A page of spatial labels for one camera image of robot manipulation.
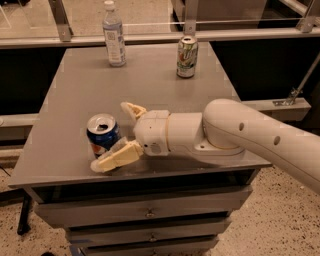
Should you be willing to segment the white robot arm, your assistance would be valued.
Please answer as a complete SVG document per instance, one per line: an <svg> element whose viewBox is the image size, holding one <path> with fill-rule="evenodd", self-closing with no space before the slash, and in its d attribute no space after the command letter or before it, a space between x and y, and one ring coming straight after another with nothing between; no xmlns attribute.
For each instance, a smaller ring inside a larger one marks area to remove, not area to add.
<svg viewBox="0 0 320 256"><path fill-rule="evenodd" d="M133 141L122 138L91 163L107 172L142 155L175 153L216 164L248 150L320 193L320 137L230 99L215 99L201 113L171 113L123 102L134 122Z"/></svg>

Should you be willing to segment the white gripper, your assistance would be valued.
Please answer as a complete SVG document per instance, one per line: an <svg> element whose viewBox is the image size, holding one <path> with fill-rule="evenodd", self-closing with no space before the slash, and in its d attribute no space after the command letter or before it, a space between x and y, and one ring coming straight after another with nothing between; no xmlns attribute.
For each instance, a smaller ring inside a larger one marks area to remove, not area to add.
<svg viewBox="0 0 320 256"><path fill-rule="evenodd" d="M120 106L133 121L138 120L134 127L136 140L129 141L123 137L117 141L109 151L91 162L90 168L94 172L108 172L131 164L140 159L143 151L148 156L167 156L169 154L167 124L170 113L168 110L147 112L144 107L130 102L122 102Z"/></svg>

